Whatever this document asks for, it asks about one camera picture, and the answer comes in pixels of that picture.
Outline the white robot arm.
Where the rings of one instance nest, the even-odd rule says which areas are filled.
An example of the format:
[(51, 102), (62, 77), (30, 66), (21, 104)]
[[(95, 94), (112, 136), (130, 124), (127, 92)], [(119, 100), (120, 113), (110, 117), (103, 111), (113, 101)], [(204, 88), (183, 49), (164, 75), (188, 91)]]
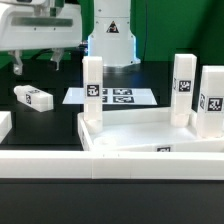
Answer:
[[(131, 0), (93, 0), (94, 28), (88, 36), (90, 56), (106, 67), (137, 64), (136, 38), (131, 32)], [(24, 50), (50, 49), (58, 64), (67, 48), (82, 37), (81, 6), (65, 0), (0, 0), (0, 52), (13, 57), (13, 72), (23, 73)]]

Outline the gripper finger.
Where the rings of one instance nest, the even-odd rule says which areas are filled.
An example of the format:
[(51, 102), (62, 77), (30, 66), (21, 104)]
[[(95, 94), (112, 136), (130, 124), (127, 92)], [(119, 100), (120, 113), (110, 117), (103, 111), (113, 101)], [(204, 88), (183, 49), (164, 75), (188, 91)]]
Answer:
[(60, 68), (60, 61), (62, 60), (63, 55), (64, 55), (63, 48), (53, 48), (52, 49), (52, 57), (51, 57), (50, 61), (54, 65), (54, 69), (56, 71), (58, 71)]
[(13, 72), (16, 75), (21, 75), (23, 72), (22, 52), (20, 50), (13, 50), (9, 52), (9, 55), (12, 57)]

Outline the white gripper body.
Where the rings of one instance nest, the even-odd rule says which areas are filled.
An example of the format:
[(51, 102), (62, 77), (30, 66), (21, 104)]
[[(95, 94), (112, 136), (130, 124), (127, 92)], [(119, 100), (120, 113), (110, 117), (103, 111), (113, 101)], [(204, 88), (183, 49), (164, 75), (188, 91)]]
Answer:
[(0, 51), (69, 48), (82, 40), (81, 6), (55, 0), (0, 0)]

